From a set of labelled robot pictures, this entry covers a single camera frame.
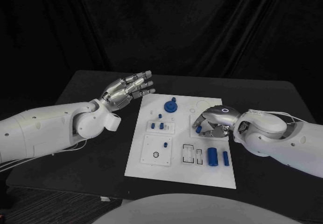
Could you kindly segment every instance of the white board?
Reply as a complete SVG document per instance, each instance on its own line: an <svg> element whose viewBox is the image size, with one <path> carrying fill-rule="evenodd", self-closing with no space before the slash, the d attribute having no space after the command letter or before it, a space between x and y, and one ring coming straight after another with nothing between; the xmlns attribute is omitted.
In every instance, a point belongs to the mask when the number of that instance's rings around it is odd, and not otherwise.
<svg viewBox="0 0 323 224"><path fill-rule="evenodd" d="M174 113L167 113L162 106L173 97L175 97L178 108ZM124 173L125 176L236 189L227 138L220 140L216 138L201 138L191 133L193 119L198 117L204 109L220 104L222 100L214 98L161 94L148 94L142 97ZM173 123L174 134L148 131L152 121L155 121L157 124L160 124L160 122ZM171 138L171 146L167 146L167 150L171 152L165 154L170 155L170 165L155 165L157 160L151 156L155 146L144 147L144 138L147 135L160 136L155 139L161 137ZM203 160L201 165L196 164L196 160L193 164L184 164L181 162L183 144L193 145L193 151L198 152L194 158ZM207 148L210 147L217 149L219 165L216 167L209 166L207 163ZM227 152L229 166L223 165L223 151ZM145 155L149 155L145 159L151 160L147 164L141 162L141 157Z"/></svg>

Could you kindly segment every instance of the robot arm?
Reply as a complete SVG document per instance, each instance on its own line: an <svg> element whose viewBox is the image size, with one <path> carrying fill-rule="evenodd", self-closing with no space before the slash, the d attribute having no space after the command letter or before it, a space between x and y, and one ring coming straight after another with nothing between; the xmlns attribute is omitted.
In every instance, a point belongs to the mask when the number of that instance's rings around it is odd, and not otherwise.
<svg viewBox="0 0 323 224"><path fill-rule="evenodd" d="M193 123L196 128L207 120L211 131L204 137L224 137L229 130L233 141L256 156L271 156L284 165L323 177L323 126L304 121L285 123L272 114L249 110L239 114L226 106L210 107Z"/></svg>
<svg viewBox="0 0 323 224"><path fill-rule="evenodd" d="M154 93L142 90L151 72L141 72L108 85L90 102L36 108L0 121L0 163L38 157L96 137L103 128L115 131L121 118L112 112L132 98Z"/></svg>

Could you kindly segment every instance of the black tablecloth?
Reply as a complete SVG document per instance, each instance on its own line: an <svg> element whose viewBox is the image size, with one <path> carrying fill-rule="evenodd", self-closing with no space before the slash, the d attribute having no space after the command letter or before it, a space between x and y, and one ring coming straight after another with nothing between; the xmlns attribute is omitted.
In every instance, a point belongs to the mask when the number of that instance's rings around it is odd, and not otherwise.
<svg viewBox="0 0 323 224"><path fill-rule="evenodd" d="M105 86L129 74L77 71L56 104L87 102ZM222 98L223 105L239 112L249 108L281 111L314 122L294 86L284 81L200 77L151 77L155 93ZM191 193L226 197L266 208L292 218L323 220L323 179L286 167L271 157L250 154L229 139L236 189L125 177L141 100L115 113L122 121L116 132L103 130L83 149L47 155L17 166L8 176L10 186L72 191L122 199Z"/></svg>

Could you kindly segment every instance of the blue disc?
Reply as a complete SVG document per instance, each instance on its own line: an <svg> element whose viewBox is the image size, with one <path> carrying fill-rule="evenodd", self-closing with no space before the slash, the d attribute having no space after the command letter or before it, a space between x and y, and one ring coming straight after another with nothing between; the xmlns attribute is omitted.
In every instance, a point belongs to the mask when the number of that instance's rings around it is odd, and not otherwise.
<svg viewBox="0 0 323 224"><path fill-rule="evenodd" d="M174 113L177 110L177 104L173 101L165 102L164 106L162 106L165 112L168 113Z"/></svg>

